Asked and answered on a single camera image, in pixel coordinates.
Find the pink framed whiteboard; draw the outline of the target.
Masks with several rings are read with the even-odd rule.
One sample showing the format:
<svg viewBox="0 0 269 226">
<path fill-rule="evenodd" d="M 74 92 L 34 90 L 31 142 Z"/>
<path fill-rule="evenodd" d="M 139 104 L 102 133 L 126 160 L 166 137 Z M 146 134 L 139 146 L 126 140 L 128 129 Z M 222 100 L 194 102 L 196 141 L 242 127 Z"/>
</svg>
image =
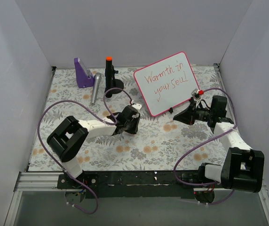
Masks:
<svg viewBox="0 0 269 226">
<path fill-rule="evenodd" d="M 188 101 L 192 91 L 199 89 L 183 51 L 136 70 L 134 80 L 153 117 Z"/>
</svg>

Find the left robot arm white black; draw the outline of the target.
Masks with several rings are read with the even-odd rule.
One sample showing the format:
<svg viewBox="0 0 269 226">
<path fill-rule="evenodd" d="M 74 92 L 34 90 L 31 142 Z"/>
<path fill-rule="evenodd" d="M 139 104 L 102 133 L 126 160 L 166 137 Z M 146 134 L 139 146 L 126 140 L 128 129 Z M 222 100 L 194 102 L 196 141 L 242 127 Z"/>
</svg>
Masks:
<svg viewBox="0 0 269 226">
<path fill-rule="evenodd" d="M 77 120 L 68 116 L 49 135 L 47 143 L 59 157 L 63 168 L 69 173 L 68 183 L 80 188 L 84 183 L 82 168 L 77 153 L 86 139 L 102 136 L 115 136 L 123 132 L 136 134 L 140 120 L 141 104 L 126 106 L 123 111 L 99 120 Z"/>
</svg>

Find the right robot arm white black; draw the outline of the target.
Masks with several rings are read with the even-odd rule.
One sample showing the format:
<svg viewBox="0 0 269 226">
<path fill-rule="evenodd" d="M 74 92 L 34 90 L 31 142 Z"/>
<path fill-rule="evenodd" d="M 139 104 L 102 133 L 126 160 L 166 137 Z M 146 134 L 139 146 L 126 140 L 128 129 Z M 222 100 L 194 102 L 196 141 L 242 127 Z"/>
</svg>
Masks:
<svg viewBox="0 0 269 226">
<path fill-rule="evenodd" d="M 203 163 L 192 180 L 179 178 L 180 183 L 207 187 L 220 184 L 225 189 L 257 193 L 262 187 L 264 154 L 252 149 L 234 129 L 234 122 L 226 116 L 227 98 L 215 95 L 210 108 L 197 105 L 191 98 L 190 105 L 173 117 L 187 125 L 204 121 L 217 136 L 227 154 L 222 165 Z"/>
</svg>

